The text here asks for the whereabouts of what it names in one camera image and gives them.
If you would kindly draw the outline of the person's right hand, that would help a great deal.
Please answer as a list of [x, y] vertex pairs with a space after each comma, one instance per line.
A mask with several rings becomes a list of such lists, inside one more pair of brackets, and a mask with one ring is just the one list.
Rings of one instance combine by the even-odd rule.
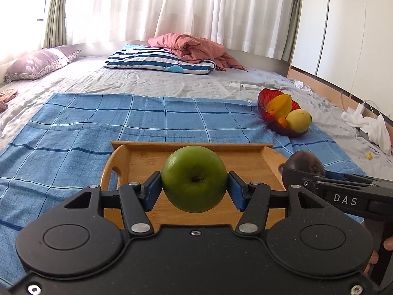
[[[384, 249], [386, 251], [392, 251], [393, 250], [393, 236], [389, 237], [384, 241]], [[364, 274], [369, 276], [370, 272], [372, 271], [373, 267], [378, 263], [379, 261], [379, 254], [377, 251], [373, 251], [368, 264], [364, 270]]]

